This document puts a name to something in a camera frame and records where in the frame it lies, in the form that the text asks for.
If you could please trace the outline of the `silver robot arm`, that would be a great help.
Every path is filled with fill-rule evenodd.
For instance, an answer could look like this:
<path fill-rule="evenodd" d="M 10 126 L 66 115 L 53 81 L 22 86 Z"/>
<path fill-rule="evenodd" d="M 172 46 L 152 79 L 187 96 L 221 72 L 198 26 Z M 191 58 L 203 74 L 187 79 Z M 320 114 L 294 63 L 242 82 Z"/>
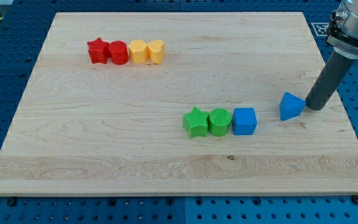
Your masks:
<path fill-rule="evenodd" d="M 358 57 L 358 0 L 342 0 L 330 15 L 326 42 Z"/>

